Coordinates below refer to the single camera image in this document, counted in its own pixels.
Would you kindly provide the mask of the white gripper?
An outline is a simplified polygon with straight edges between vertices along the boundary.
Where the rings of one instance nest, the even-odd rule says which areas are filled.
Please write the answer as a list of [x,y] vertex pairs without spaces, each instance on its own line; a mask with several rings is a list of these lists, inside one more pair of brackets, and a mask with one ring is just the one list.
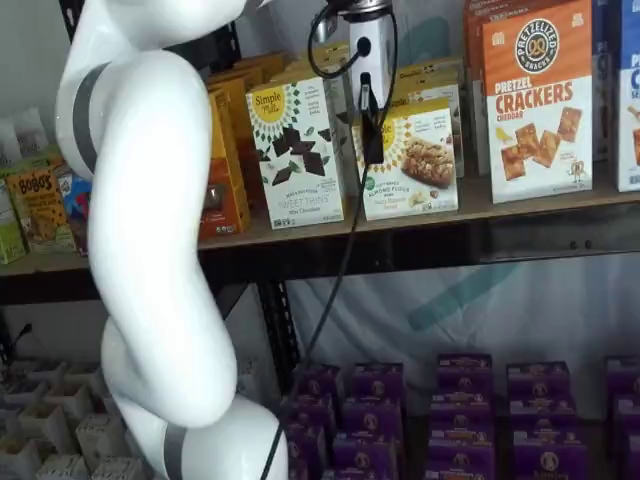
[[394,27],[391,18],[349,22],[349,53],[354,55],[357,42],[366,38],[371,50],[359,57],[350,68],[354,108],[360,111],[361,140],[365,164],[384,161],[383,123],[391,80],[394,74]]

